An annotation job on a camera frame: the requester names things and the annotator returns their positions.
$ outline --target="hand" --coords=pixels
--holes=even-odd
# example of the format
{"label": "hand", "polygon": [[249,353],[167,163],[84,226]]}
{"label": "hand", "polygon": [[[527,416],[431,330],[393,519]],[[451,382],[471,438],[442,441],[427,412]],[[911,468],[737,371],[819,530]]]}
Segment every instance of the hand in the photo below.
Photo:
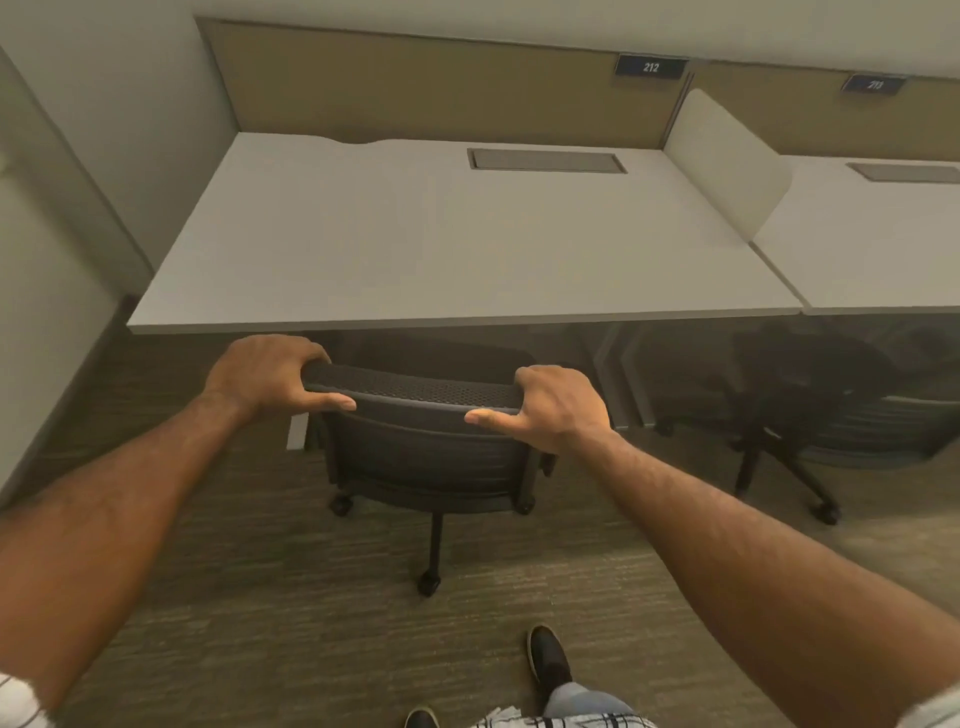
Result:
{"label": "hand", "polygon": [[554,366],[520,367],[516,383],[523,387],[517,415],[489,409],[470,410],[465,420],[510,435],[543,452],[560,454],[582,433],[610,429],[610,415],[600,395],[582,373]]}
{"label": "hand", "polygon": [[204,395],[226,397],[239,404],[248,420],[265,412],[356,409],[356,402],[346,395],[303,389],[300,369],[313,359],[330,361],[320,344],[302,336],[272,333],[238,339],[213,365]]}

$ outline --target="office chair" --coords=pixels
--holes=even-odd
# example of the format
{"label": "office chair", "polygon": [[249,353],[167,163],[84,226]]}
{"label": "office chair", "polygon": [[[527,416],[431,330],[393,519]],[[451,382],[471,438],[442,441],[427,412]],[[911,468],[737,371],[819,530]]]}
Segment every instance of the office chair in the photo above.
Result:
{"label": "office chair", "polygon": [[[339,491],[330,509],[346,516],[353,498],[363,496],[431,513],[429,566],[417,583],[422,595],[431,596],[441,583],[444,514],[514,510],[526,515],[534,507],[537,471],[550,475],[553,469],[552,455],[464,422],[477,407],[518,412],[523,393],[513,384],[514,372],[533,363],[532,357],[377,334],[346,359],[351,365],[313,362],[302,373],[306,389],[343,392],[357,402],[354,412],[311,417],[329,480]],[[352,366],[355,361],[434,375],[456,373],[459,364],[466,375],[501,381],[412,376]],[[471,371],[477,364],[482,371]]]}
{"label": "office chair", "polygon": [[729,420],[662,418],[657,432],[691,425],[733,436],[743,452],[733,492],[743,498],[763,452],[773,455],[820,500],[811,508],[835,525],[840,504],[800,462],[889,469],[924,462],[960,434],[960,362],[904,374],[869,344],[836,333],[799,334],[782,324],[733,337],[746,391],[722,377]]}

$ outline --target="foot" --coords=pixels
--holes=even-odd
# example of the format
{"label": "foot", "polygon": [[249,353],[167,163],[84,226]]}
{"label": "foot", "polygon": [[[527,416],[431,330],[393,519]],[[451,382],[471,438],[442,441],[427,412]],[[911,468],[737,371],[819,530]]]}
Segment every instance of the foot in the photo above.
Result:
{"label": "foot", "polygon": [[545,624],[538,624],[527,632],[527,660],[530,661],[530,671],[537,680],[543,705],[546,705],[550,695],[559,686],[573,682],[564,648],[557,635]]}
{"label": "foot", "polygon": [[403,721],[403,728],[440,728],[440,722],[432,710],[421,705],[410,711],[410,715]]}

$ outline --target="forearm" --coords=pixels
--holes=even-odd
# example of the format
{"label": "forearm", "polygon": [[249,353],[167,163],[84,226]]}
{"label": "forearm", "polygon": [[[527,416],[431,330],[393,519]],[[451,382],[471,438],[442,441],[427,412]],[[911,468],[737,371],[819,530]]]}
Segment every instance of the forearm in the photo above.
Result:
{"label": "forearm", "polygon": [[893,726],[960,680],[960,624],[609,431],[575,450],[710,632],[802,726]]}
{"label": "forearm", "polygon": [[244,414],[200,396],[0,521],[0,671],[44,707],[129,615],[181,504]]}

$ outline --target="desk leg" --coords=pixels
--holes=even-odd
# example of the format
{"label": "desk leg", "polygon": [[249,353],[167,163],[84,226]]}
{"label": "desk leg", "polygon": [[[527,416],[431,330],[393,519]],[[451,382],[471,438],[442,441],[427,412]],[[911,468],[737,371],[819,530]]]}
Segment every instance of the desk leg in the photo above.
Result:
{"label": "desk leg", "polygon": [[306,430],[310,415],[294,415],[287,430],[287,449],[306,449]]}
{"label": "desk leg", "polygon": [[599,327],[584,326],[580,329],[584,344],[593,359],[593,368],[610,412],[613,429],[617,432],[625,432],[631,425],[639,424],[639,417],[630,396],[630,387],[620,366],[623,328],[624,325],[618,322]]}
{"label": "desk leg", "polygon": [[647,390],[643,386],[643,378],[640,376],[640,370],[636,364],[636,354],[639,351],[640,344],[650,333],[653,327],[652,323],[634,324],[633,330],[627,335],[627,343],[623,347],[623,353],[620,355],[620,365],[623,368],[623,376],[627,380],[630,388],[630,394],[634,398],[636,411],[640,414],[640,421],[644,427],[653,427],[657,424],[657,416],[654,414],[654,408],[650,404],[650,398],[647,396]]}

